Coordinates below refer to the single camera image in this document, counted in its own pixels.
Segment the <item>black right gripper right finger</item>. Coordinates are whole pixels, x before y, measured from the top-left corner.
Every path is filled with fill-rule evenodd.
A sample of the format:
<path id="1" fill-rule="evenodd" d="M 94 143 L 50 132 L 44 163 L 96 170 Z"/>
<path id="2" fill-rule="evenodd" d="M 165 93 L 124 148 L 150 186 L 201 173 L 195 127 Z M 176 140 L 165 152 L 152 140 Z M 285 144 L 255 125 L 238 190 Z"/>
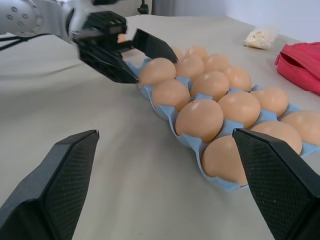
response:
<path id="1" fill-rule="evenodd" d="M 276 240 L 320 238 L 320 176 L 283 140 L 233 130 L 254 201 Z"/>

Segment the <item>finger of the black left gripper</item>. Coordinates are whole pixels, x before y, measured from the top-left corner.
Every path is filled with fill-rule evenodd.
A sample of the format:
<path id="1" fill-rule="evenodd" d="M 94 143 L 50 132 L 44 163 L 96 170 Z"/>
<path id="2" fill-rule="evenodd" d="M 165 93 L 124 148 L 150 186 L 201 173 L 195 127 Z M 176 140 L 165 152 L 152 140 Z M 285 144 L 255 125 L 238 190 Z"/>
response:
<path id="1" fill-rule="evenodd" d="M 174 50 L 164 40 L 139 28 L 132 40 L 118 43 L 115 49 L 121 53 L 137 49 L 150 59 L 165 58 L 174 64 L 178 62 Z"/>
<path id="2" fill-rule="evenodd" d="M 136 84 L 138 77 L 123 60 L 122 53 L 136 48 L 139 33 L 123 42 L 118 42 L 118 36 L 118 33 L 74 32 L 73 42 L 82 62 L 113 82 Z"/>

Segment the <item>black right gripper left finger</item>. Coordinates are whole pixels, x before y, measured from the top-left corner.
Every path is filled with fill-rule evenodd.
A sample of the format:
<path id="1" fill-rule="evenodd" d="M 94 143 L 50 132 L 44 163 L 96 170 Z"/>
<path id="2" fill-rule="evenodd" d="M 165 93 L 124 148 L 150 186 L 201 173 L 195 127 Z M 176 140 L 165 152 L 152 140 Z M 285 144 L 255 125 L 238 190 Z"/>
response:
<path id="1" fill-rule="evenodd" d="M 2 240 L 70 240 L 88 193 L 100 135 L 88 130 L 56 142 L 0 208 Z"/>

